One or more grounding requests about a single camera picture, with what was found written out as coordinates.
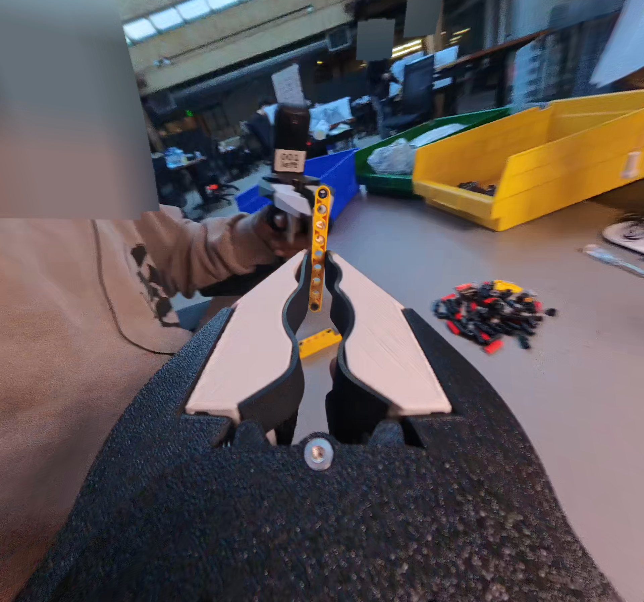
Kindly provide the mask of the person's left forearm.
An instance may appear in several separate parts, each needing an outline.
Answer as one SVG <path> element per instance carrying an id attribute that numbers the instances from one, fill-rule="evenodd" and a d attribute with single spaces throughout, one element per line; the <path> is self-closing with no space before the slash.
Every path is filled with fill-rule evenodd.
<path id="1" fill-rule="evenodd" d="M 168 297 L 191 298 L 207 286 L 277 260 L 271 235 L 260 233 L 266 226 L 260 212 L 195 222 L 164 206 L 143 213 L 135 226 Z"/>

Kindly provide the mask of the long yellow perforated beam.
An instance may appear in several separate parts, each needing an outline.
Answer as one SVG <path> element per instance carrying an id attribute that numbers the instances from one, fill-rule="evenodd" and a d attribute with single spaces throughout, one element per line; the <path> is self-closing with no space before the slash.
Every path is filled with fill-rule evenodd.
<path id="1" fill-rule="evenodd" d="M 326 185 L 319 185 L 314 194 L 311 216 L 311 261 L 309 310 L 318 313 L 323 301 L 325 258 L 330 224 L 332 193 Z"/>

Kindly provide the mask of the grey desk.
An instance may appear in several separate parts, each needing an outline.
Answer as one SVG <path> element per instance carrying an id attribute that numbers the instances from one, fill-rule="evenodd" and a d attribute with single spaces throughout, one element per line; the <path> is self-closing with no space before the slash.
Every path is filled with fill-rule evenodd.
<path id="1" fill-rule="evenodd" d="M 593 202 L 496 233 L 418 201 L 360 195 L 330 237 L 338 253 L 414 309 L 503 397 L 568 520 L 625 601 L 643 600 L 643 279 L 582 252 L 614 219 Z M 547 317 L 530 350 L 488 356 L 446 331 L 431 302 L 502 279 Z"/>

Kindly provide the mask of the white printed wall paper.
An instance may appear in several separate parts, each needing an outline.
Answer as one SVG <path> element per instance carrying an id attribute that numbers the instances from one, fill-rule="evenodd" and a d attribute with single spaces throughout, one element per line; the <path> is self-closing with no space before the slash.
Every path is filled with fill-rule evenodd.
<path id="1" fill-rule="evenodd" d="M 271 82 L 277 104 L 308 107 L 303 92 L 300 67 L 297 63 L 272 74 Z"/>

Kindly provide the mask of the open instruction booklet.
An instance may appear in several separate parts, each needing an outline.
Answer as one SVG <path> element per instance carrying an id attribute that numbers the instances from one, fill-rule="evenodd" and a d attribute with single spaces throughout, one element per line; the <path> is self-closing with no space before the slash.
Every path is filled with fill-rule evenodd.
<path id="1" fill-rule="evenodd" d="M 602 88 L 643 74 L 643 0 L 626 0 L 590 78 Z"/>

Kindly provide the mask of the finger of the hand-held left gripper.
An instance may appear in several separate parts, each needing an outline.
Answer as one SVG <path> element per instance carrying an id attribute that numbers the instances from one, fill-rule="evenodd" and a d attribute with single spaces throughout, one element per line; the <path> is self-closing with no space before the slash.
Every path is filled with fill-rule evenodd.
<path id="1" fill-rule="evenodd" d="M 273 187 L 272 203 L 280 211 L 292 216 L 311 216 L 309 199 L 294 187 Z"/>

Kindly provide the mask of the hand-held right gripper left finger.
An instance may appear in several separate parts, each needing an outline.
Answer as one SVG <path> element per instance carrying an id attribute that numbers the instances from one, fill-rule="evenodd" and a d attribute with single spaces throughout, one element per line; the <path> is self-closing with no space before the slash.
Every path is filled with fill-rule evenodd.
<path id="1" fill-rule="evenodd" d="M 254 421 L 291 445 L 305 389 L 296 334 L 309 310 L 309 254 L 301 251 L 241 297 L 191 388 L 187 415 Z"/>

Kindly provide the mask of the black wrist rest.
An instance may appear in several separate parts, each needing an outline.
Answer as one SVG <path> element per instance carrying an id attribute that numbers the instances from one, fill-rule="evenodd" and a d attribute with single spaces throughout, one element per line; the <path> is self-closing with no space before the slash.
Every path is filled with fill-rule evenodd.
<path id="1" fill-rule="evenodd" d="M 230 276 L 224 281 L 205 286 L 199 289 L 198 292 L 200 295 L 209 298 L 242 297 L 258 284 L 261 284 L 282 265 L 282 262 L 260 265 L 252 273 Z"/>

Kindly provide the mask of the blue plastic bin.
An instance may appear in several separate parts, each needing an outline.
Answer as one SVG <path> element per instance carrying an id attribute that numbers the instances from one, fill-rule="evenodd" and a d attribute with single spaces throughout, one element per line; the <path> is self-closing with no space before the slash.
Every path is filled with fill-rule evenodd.
<path id="1" fill-rule="evenodd" d="M 354 154 L 356 149 L 329 154 L 307 160 L 304 174 L 320 179 L 334 192 L 331 219 L 337 220 L 341 212 L 359 193 L 355 175 Z M 256 184 L 239 193 L 235 202 L 238 211 L 254 213 L 270 203 L 269 199 L 260 195 L 259 185 Z"/>

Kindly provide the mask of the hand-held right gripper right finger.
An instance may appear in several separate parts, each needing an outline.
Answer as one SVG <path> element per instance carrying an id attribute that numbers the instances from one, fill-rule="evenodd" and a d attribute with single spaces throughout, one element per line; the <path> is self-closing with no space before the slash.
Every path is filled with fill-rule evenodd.
<path id="1" fill-rule="evenodd" d="M 341 337 L 325 400 L 330 435 L 365 444 L 382 422 L 405 429 L 412 419 L 453 414 L 421 343 L 428 324 L 335 252 L 325 282 Z"/>

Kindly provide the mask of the small clear-handled screwdriver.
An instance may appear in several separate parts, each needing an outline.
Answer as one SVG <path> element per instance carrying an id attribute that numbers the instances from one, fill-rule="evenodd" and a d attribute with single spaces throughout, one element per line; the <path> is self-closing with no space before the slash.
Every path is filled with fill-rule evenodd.
<path id="1" fill-rule="evenodd" d="M 580 249 L 580 252 L 606 266 L 618 268 L 633 276 L 643 279 L 643 268 L 627 262 L 620 257 L 617 257 L 605 248 L 602 248 L 596 244 L 588 244 Z"/>

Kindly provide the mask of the pile of black red pins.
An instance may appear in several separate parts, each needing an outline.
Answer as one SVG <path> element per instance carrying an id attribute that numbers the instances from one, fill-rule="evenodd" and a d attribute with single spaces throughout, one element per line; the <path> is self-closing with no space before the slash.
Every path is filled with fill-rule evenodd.
<path id="1" fill-rule="evenodd" d="M 559 315 L 535 292 L 499 279 L 457 285 L 434 300 L 431 311 L 453 335 L 471 341 L 487 355 L 498 353 L 506 340 L 530 350 L 543 321 Z"/>

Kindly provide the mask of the person's grey hoodie torso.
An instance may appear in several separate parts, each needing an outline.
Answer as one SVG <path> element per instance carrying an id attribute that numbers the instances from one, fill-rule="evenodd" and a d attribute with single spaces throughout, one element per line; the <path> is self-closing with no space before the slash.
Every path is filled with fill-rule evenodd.
<path id="1" fill-rule="evenodd" d="M 188 341 L 133 222 L 1 219 L 1 600 L 68 518 L 109 431 Z"/>

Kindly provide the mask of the yellow plastic bin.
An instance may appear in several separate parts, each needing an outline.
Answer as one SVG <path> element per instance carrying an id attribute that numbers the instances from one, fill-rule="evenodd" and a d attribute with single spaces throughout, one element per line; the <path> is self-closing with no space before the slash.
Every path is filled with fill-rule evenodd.
<path id="1" fill-rule="evenodd" d="M 422 147 L 414 192 L 495 232 L 643 179 L 643 91 L 553 101 Z M 496 185 L 493 197 L 457 188 Z"/>

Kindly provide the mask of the short yellow beam with pins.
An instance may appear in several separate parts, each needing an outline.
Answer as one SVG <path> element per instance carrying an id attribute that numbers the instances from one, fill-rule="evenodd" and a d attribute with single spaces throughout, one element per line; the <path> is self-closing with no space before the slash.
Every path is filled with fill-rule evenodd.
<path id="1" fill-rule="evenodd" d="M 342 336 L 332 328 L 327 328 L 298 342 L 300 358 L 303 360 L 320 351 L 339 344 Z"/>

